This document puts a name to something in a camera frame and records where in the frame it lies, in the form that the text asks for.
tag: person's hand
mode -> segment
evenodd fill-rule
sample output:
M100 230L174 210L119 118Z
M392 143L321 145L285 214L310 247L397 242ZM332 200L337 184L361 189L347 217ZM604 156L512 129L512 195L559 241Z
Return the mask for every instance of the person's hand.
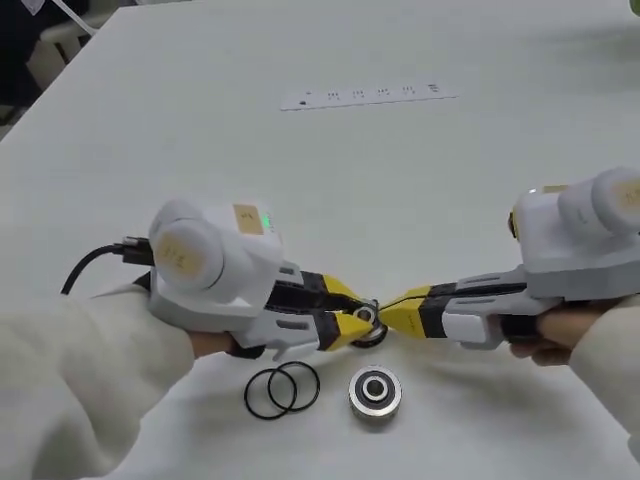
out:
M187 332L193 356L198 359L218 352L228 352L233 346L233 339L228 333Z
M567 365L571 352L585 333L614 305L602 302L551 310L538 318L538 332L544 340L511 345L511 352L518 358L531 357L540 366Z

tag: o-ring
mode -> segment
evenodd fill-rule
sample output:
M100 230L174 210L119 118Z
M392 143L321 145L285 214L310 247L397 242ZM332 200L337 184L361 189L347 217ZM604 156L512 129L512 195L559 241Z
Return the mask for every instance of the o-ring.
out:
M249 388L251 387L253 382L255 382L259 377L267 373L271 373L271 376L269 377L269 398L271 398L271 379L276 373L281 373L282 375L287 377L291 382L291 386L293 387L293 394L291 395L291 403L289 404L289 407L287 407L287 409L285 410L283 407L280 407L280 405L278 404L278 407L283 409L283 411L271 416L259 414L251 407L251 404L249 403ZM287 413L289 413L290 409L295 405L297 399L298 399L298 386L296 385L296 381L287 372L285 372L284 370L278 370L277 368L265 368L264 370L260 370L258 373L256 373L253 377L249 379L249 381L247 382L247 386L244 387L244 406L247 408L247 410L251 415L253 415L256 418L259 418L260 420L277 420L278 418L284 417Z
M316 393L313 395L313 398L311 400L309 400L308 403L306 403L305 405L302 405L301 407L294 407L295 400L288 407L285 407L284 405L280 404L280 402L278 402L274 398L273 393L271 392L271 382L273 381L273 377L275 376L276 373L286 373L284 371L284 369L287 368L287 367L303 367L303 368L306 368L307 370L309 370L313 374L313 376L316 379ZM308 364L306 364L304 362L293 361L293 362L283 363L282 365L279 365L278 368L274 368L273 370L274 371L271 372L271 376L269 377L269 380L267 381L267 393L269 394L269 400L271 400L271 403L273 403L276 407L278 407L280 410L282 410L282 414L283 415L287 414L287 413L303 412L306 409L308 409L311 405L316 403L316 401L318 400L318 396L320 395L320 376L318 375L318 372L316 372L316 370L311 365L308 365Z

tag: ball bearing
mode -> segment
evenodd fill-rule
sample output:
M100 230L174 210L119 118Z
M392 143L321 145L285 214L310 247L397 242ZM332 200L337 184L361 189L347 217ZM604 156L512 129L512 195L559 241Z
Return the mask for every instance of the ball bearing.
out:
M373 300L370 305L364 305L354 312L354 315L361 320L371 324L371 331L364 337L351 342L356 348L372 348L382 343L387 336L389 327L380 323L378 319L378 302Z
M349 383L349 404L353 413L372 424L391 420L402 400L402 386L390 370L369 366L360 369Z

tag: cable connector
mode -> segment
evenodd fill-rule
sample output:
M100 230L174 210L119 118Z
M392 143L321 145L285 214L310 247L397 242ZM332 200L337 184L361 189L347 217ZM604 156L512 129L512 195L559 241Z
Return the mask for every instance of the cable connector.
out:
M122 239L122 263L153 267L153 250L148 238L124 237Z

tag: white sleeve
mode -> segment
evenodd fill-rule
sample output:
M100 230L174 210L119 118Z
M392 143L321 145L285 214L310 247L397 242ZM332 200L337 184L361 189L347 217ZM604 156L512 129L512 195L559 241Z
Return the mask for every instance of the white sleeve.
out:
M640 296L603 315L573 351L570 365L629 432L629 449L640 463Z
M125 287L0 315L0 478L103 476L189 370L187 335Z

